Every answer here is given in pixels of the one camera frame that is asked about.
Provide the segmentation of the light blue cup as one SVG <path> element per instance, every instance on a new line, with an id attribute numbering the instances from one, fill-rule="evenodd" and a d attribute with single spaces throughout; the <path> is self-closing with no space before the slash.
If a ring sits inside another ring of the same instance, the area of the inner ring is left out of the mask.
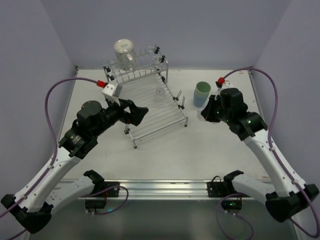
<path id="1" fill-rule="evenodd" d="M 197 108 L 200 108 L 205 104 L 207 99 L 208 99 L 208 95 L 198 95 L 198 94 L 194 93 L 193 105 Z"/>

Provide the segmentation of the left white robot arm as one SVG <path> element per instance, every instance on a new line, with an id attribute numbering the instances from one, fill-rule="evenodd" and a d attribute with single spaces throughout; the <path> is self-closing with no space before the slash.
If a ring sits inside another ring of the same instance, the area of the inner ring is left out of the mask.
<path id="1" fill-rule="evenodd" d="M 138 107 L 131 100 L 121 99 L 108 108 L 103 108 L 96 100 L 85 102 L 51 159 L 22 190 L 6 194 L 1 204 L 26 231 L 39 232 L 61 208 L 80 197 L 94 196 L 102 189 L 104 178 L 88 170 L 65 188 L 54 190 L 98 144 L 98 137 L 118 121 L 138 126 L 148 111 L 147 107 Z"/>

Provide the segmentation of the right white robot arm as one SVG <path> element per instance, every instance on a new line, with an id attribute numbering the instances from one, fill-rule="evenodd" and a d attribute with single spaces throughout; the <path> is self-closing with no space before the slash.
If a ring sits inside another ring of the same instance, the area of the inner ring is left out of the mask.
<path id="1" fill-rule="evenodd" d="M 243 94 L 237 88 L 225 88 L 211 95 L 201 111 L 205 121 L 224 122 L 254 153 L 272 184 L 253 179 L 240 170 L 224 176 L 221 190 L 225 194 L 241 193 L 263 205 L 282 223 L 309 206 L 320 193 L 315 184 L 307 184 L 289 165 L 269 136 L 262 117 L 248 111 Z"/>

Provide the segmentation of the green cup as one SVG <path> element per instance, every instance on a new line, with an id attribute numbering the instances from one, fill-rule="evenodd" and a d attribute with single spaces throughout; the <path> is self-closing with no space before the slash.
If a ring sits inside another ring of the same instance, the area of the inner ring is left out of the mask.
<path id="1" fill-rule="evenodd" d="M 196 84 L 194 90 L 195 98 L 207 98 L 211 92 L 211 85 L 208 82 L 200 81 Z"/>

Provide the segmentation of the large glass mug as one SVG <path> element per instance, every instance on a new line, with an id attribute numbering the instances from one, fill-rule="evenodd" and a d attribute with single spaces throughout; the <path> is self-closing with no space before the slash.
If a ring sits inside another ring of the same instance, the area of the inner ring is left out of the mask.
<path id="1" fill-rule="evenodd" d="M 123 38 L 116 41 L 113 48 L 119 69 L 122 71 L 135 72 L 137 70 L 137 64 L 133 42 L 129 39 Z"/>

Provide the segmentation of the small clear glass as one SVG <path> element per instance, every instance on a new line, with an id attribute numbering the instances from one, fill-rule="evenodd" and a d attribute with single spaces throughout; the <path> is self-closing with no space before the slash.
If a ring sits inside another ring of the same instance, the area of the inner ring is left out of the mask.
<path id="1" fill-rule="evenodd" d="M 158 87 L 156 90 L 155 90 L 155 99 L 157 101 L 162 101 L 163 99 L 166 98 L 166 92 L 165 92 L 165 89 L 163 87 Z"/>

